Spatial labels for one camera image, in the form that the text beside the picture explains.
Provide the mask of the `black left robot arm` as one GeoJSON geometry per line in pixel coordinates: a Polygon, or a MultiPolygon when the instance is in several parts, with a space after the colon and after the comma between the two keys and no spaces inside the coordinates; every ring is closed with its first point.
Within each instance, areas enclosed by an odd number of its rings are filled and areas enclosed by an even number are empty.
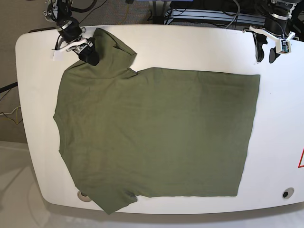
{"type": "Polygon", "coordinates": [[[286,26],[296,4],[285,0],[255,1],[256,11],[265,17],[262,27],[249,27],[249,31],[253,33],[257,62],[264,59],[263,45],[267,44],[267,39],[275,42],[275,47],[270,49],[269,63],[273,63],[282,54],[291,53],[291,40],[295,33],[287,33],[286,26]]]}

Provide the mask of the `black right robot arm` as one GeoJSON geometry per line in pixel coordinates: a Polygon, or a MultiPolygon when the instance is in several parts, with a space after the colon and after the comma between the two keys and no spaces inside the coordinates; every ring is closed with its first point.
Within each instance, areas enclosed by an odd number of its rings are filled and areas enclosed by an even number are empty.
{"type": "Polygon", "coordinates": [[[59,33],[55,48],[53,49],[53,60],[59,60],[63,52],[74,52],[81,61],[92,66],[99,63],[99,55],[95,49],[95,39],[85,38],[86,28],[81,27],[77,19],[72,17],[73,12],[85,13],[93,9],[97,3],[94,0],[87,8],[80,9],[72,6],[71,0],[48,0],[47,10],[43,15],[47,21],[56,24],[59,33]]]}

